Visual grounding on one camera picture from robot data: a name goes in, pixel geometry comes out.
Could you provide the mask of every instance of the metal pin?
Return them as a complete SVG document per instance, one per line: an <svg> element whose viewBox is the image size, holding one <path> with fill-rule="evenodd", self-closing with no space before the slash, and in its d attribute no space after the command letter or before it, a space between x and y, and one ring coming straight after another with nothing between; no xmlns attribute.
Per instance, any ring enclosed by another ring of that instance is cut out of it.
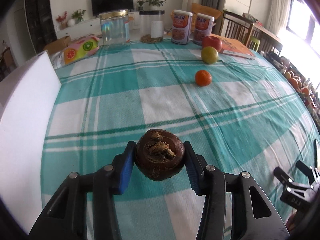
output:
<svg viewBox="0 0 320 240"><path fill-rule="evenodd" d="M76 177L78 177L78 173L76 173L76 172L72 172L69 174L70 179L75 179Z"/></svg>
<svg viewBox="0 0 320 240"><path fill-rule="evenodd" d="M205 168L207 171L214 171L216 169L216 167L213 165L207 165Z"/></svg>
<svg viewBox="0 0 320 240"><path fill-rule="evenodd" d="M104 166L103 169L105 171L112 171L113 170L113 166L111 164L109 164L109 165Z"/></svg>
<svg viewBox="0 0 320 240"><path fill-rule="evenodd" d="M250 173L247 172L247 171L243 171L243 172L241 173L241 176L247 179L247 178L250 178Z"/></svg>

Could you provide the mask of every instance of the book spine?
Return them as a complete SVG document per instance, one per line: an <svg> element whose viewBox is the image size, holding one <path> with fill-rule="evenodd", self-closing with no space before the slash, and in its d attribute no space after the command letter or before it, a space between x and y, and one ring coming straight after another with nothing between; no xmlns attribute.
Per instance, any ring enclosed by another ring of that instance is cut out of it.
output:
<svg viewBox="0 0 320 240"><path fill-rule="evenodd" d="M251 56L249 54L244 54L244 53L239 53L239 52L234 52L234 51L231 51L231 50L224 50L223 49L220 53L226 54L226 55L231 55L231 56L250 58L250 59L254 59L255 58L255 56Z"/></svg>

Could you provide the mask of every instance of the black jar lid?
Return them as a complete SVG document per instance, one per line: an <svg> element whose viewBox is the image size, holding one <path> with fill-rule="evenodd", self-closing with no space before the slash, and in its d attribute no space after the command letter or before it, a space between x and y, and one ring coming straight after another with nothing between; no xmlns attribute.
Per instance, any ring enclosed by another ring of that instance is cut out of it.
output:
<svg viewBox="0 0 320 240"><path fill-rule="evenodd" d="M140 15L163 15L164 10L148 10L148 11L139 11Z"/></svg>

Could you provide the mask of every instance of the jar lid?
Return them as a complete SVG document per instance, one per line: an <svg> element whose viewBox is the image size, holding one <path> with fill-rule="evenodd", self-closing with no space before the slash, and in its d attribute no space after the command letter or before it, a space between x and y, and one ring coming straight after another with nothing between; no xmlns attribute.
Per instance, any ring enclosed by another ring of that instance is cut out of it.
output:
<svg viewBox="0 0 320 240"><path fill-rule="evenodd" d="M173 13L184 14L184 15L188 15L188 16L193 15L193 13L191 13L191 12L186 12L186 11L181 11L181 10L174 10Z"/></svg>
<svg viewBox="0 0 320 240"><path fill-rule="evenodd" d="M214 21L214 17L206 15L206 14L197 13L197 16Z"/></svg>
<svg viewBox="0 0 320 240"><path fill-rule="evenodd" d="M164 15L164 10L139 11L140 15Z"/></svg>
<svg viewBox="0 0 320 240"><path fill-rule="evenodd" d="M126 16L126 15L128 15L128 9L104 12L104 13L101 13L99 15L100 15L100 20L106 20L106 19L110 19L110 18L113 18L113 17Z"/></svg>

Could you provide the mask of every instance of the black television screen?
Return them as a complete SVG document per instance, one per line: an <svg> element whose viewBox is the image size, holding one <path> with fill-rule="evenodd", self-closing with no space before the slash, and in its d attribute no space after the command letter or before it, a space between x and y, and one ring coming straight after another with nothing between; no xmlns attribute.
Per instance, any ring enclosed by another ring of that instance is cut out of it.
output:
<svg viewBox="0 0 320 240"><path fill-rule="evenodd" d="M91 0L94 16L108 11L133 9L133 0Z"/></svg>

